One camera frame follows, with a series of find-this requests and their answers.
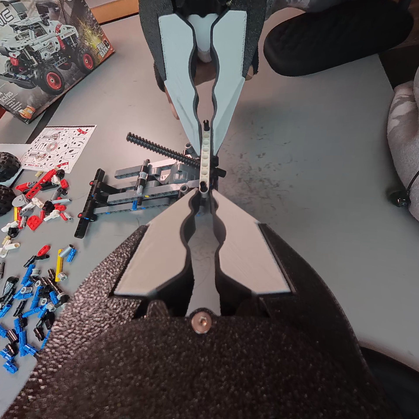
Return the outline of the pile of small toy pins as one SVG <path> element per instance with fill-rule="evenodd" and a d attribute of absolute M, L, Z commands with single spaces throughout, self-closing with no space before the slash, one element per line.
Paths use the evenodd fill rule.
<path fill-rule="evenodd" d="M 1 345 L 1 363 L 9 374 L 18 371 L 17 357 L 39 358 L 54 325 L 55 311 L 64 308 L 70 300 L 59 282 L 67 279 L 63 265 L 64 262 L 72 262 L 77 249 L 74 245 L 59 249 L 56 267 L 42 276 L 36 262 L 48 259 L 49 250 L 49 245 L 43 246 L 24 264 L 26 272 L 21 279 L 10 276 L 4 283 L 1 293 L 1 319 L 11 313 L 16 304 L 12 313 L 12 327 L 3 324 L 0 326 L 1 339 L 7 341 Z"/>

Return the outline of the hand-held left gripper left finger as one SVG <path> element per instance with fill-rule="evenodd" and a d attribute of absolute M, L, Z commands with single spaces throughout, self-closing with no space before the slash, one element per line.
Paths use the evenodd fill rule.
<path fill-rule="evenodd" d="M 188 242 L 196 231 L 199 202 L 198 189 L 191 189 L 147 224 L 114 295 L 151 297 L 186 271 L 191 261 Z"/>

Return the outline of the black toy tyre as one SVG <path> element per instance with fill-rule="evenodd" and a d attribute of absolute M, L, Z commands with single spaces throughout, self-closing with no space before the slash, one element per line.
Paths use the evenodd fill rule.
<path fill-rule="evenodd" d="M 0 185 L 0 216 L 7 214 L 13 208 L 16 195 L 12 188 Z"/>
<path fill-rule="evenodd" d="M 0 152 L 0 182 L 9 181 L 21 168 L 19 159 L 11 153 Z"/>

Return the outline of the black wired earbud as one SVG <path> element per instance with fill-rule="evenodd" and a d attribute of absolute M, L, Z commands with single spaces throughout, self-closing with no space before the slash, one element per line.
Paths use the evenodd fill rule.
<path fill-rule="evenodd" d="M 403 189 L 395 190 L 395 189 L 389 189 L 387 191 L 387 199 L 389 202 L 396 206 L 396 207 L 409 207 L 411 204 L 411 189 L 413 184 L 415 183 L 416 179 L 419 176 L 419 171 L 417 171 L 412 179 L 410 180 L 407 187 L 403 187 Z"/>

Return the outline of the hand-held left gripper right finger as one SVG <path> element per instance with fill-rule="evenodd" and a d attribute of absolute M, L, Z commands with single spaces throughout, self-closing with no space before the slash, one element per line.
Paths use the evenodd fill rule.
<path fill-rule="evenodd" d="M 218 191 L 214 190 L 212 196 L 217 204 L 215 215 L 225 229 L 219 250 L 222 273 L 256 295 L 290 292 L 259 221 Z"/>

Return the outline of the toy truck set box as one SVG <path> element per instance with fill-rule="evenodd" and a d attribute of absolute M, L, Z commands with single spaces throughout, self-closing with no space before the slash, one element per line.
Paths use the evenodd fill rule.
<path fill-rule="evenodd" d="M 1 108 L 29 124 L 113 53 L 86 1 L 1 1 Z"/>

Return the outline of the grey toy chassis assembly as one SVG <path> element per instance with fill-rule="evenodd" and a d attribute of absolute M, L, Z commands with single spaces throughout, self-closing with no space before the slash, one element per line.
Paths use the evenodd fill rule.
<path fill-rule="evenodd" d="M 85 237 L 90 223 L 98 217 L 116 212 L 133 212 L 165 208 L 186 195 L 191 189 L 201 189 L 203 166 L 191 143 L 178 153 L 151 142 L 134 133 L 127 134 L 127 141 L 165 156 L 165 160 L 150 162 L 115 172 L 115 179 L 134 180 L 125 186 L 111 186 L 104 180 L 105 171 L 98 169 L 90 182 L 82 212 L 78 214 L 75 238 Z"/>

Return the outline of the white perforated toy beam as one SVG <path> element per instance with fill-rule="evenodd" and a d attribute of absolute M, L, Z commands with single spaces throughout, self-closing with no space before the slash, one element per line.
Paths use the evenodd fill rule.
<path fill-rule="evenodd" d="M 203 199 L 207 198 L 210 188 L 210 166 L 211 166 L 211 135 L 210 131 L 202 133 L 202 145 L 201 145 L 201 154 L 200 154 L 200 178 L 199 185 L 205 183 L 207 185 L 208 191 L 205 194 L 202 194 Z"/>

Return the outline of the white sticker sheet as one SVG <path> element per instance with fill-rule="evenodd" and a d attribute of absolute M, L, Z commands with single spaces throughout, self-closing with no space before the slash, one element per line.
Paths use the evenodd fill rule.
<path fill-rule="evenodd" d="M 96 125 L 47 126 L 21 159 L 23 169 L 47 172 L 55 167 L 70 173 Z"/>

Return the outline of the person's right hand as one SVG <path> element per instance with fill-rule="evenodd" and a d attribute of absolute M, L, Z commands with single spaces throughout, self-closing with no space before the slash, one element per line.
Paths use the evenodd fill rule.
<path fill-rule="evenodd" d="M 212 62 L 202 62 L 200 60 L 197 61 L 196 64 L 196 74 L 194 78 L 194 83 L 196 86 L 214 80 L 216 77 L 216 68 L 214 67 Z M 167 96 L 167 99 L 170 103 L 171 111 L 174 115 L 174 117 L 179 120 L 179 116 L 177 114 L 177 111 L 174 107 L 173 101 L 168 93 L 167 88 L 165 87 L 165 94 Z"/>

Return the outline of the person's right forearm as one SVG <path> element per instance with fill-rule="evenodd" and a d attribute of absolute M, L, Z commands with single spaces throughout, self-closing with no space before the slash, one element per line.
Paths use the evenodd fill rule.
<path fill-rule="evenodd" d="M 333 2 L 329 0 L 267 0 L 265 20 L 275 12 L 285 8 L 296 8 L 311 13 L 329 8 L 333 5 Z"/>

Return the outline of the wooden board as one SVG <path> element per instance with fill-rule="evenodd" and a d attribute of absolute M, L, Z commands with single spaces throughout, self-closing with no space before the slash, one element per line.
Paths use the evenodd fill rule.
<path fill-rule="evenodd" d="M 138 0 L 86 1 L 99 24 L 108 24 L 138 15 Z"/>

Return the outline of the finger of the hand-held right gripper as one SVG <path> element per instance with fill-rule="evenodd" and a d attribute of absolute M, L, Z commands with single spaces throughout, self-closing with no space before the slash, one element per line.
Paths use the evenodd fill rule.
<path fill-rule="evenodd" d="M 198 93 L 191 75 L 196 51 L 193 27 L 179 15 L 159 17 L 160 37 L 165 65 L 165 87 L 183 129 L 195 152 L 201 152 L 201 123 L 197 116 Z"/>
<path fill-rule="evenodd" d="M 226 11 L 211 28 L 211 51 L 217 64 L 212 99 L 212 154 L 226 136 L 245 78 L 243 76 L 247 12 Z"/>

